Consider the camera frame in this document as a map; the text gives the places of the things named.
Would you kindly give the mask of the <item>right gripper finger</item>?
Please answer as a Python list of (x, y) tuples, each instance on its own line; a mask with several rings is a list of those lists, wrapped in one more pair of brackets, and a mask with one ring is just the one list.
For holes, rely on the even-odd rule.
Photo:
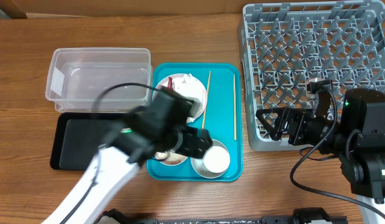
[(285, 127), (283, 127), (280, 121), (269, 123), (266, 119), (260, 119), (259, 122), (263, 125), (264, 129), (272, 140), (281, 140), (282, 135), (285, 132)]
[(276, 114), (280, 116), (286, 109), (286, 107), (260, 109), (256, 111), (256, 117), (264, 116), (265, 114)]

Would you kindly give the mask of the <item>white plastic cup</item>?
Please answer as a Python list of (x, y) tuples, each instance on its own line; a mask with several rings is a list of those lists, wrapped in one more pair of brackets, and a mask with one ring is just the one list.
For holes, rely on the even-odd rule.
[(203, 165), (212, 173), (222, 173), (226, 171), (230, 165), (230, 154), (223, 147), (213, 146), (207, 150), (204, 155)]

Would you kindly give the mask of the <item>pink small bowl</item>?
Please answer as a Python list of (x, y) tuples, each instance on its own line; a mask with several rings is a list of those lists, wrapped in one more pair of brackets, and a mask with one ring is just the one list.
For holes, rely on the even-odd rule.
[(174, 152), (157, 152), (154, 157), (160, 163), (167, 166), (179, 165), (187, 159), (187, 156), (176, 154)]

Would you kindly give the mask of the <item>pink round plate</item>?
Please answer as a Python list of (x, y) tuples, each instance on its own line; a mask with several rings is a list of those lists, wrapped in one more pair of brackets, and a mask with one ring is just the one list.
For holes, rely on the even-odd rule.
[(203, 83), (195, 77), (195, 85), (190, 88), (180, 88), (179, 84), (183, 74), (191, 74), (191, 73), (176, 73), (169, 75), (163, 78), (156, 86), (156, 88), (160, 88), (161, 86), (167, 86), (168, 77), (172, 77), (174, 81), (174, 91), (179, 93), (180, 95), (191, 98), (197, 102), (199, 102), (199, 107), (192, 117), (187, 118), (187, 123), (194, 122), (198, 119), (204, 112), (206, 106), (206, 87)]

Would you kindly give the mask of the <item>white tissue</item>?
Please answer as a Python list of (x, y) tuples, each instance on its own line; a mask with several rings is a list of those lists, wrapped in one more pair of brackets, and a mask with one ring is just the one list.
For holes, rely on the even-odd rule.
[(183, 74), (179, 87), (180, 88), (190, 88), (195, 85), (195, 77), (191, 74)]

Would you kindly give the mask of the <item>red snack wrapper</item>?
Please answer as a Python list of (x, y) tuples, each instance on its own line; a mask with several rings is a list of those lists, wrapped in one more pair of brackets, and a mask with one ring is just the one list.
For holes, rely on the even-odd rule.
[(168, 77), (167, 88), (169, 88), (170, 90), (174, 89), (174, 81), (172, 77)]

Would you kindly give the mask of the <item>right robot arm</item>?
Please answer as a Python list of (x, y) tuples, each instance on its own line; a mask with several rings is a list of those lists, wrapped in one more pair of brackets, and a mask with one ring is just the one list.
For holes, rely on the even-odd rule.
[[(271, 108), (256, 111), (272, 140), (283, 132), (293, 146), (311, 145), (293, 166), (290, 181), (298, 188), (354, 203), (365, 223), (385, 223), (385, 95), (377, 90), (356, 88), (345, 93), (341, 119), (327, 119), (327, 111), (338, 111), (333, 93), (325, 87), (316, 91), (316, 111), (301, 108)], [(337, 158), (355, 199), (315, 189), (294, 179), (297, 168), (319, 151), (323, 159)]]

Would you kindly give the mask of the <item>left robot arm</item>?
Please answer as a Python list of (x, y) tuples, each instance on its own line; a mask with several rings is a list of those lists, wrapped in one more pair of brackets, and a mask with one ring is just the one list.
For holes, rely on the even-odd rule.
[(201, 159), (213, 141), (187, 125), (198, 101), (162, 86), (149, 106), (126, 113), (103, 138), (87, 170), (45, 223), (94, 223), (112, 198), (157, 152)]

